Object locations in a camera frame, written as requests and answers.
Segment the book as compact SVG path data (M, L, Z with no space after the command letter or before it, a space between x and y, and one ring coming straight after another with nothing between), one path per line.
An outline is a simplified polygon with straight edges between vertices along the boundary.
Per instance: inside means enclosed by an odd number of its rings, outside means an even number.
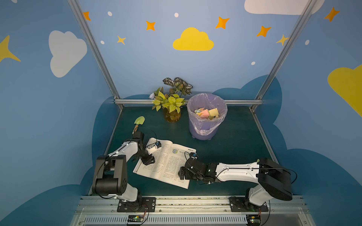
M149 139L147 145L156 141L160 141L162 146L152 153L155 163L146 166L139 160L133 173L188 189L189 180L181 180L178 176L178 171L187 161L185 155L195 153L196 149L174 144L169 140L157 140L154 137Z

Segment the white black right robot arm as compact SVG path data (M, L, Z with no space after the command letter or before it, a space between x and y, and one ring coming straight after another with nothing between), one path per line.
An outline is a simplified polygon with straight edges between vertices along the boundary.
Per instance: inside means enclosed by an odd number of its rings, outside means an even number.
M190 157L178 176L181 180L196 180L206 184L227 181L243 181L255 183L247 189L244 206L256 208L271 199L291 201L292 181L291 170L268 158L262 158L248 164L209 163L204 164L196 157Z

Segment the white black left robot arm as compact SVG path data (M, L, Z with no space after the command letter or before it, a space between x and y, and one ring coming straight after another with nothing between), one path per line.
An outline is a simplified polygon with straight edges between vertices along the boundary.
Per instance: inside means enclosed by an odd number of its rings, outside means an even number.
M155 163L155 158L143 145L144 133L134 132L133 137L109 155L101 155L96 160L92 182L92 192L101 198L114 198L124 202L140 203L141 194L128 184L127 162L138 157L144 165Z

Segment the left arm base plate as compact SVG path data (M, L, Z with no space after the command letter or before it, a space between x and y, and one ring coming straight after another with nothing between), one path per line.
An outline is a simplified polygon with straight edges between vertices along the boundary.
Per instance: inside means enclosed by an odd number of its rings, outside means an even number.
M130 212L155 212L156 198L155 197L142 197L135 202L119 201L117 212L130 213Z

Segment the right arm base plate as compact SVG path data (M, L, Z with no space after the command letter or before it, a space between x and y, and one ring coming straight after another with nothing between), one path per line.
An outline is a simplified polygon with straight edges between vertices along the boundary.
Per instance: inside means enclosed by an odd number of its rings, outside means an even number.
M229 197L230 208L232 212L268 212L267 203L261 206L250 203L245 197L231 196Z

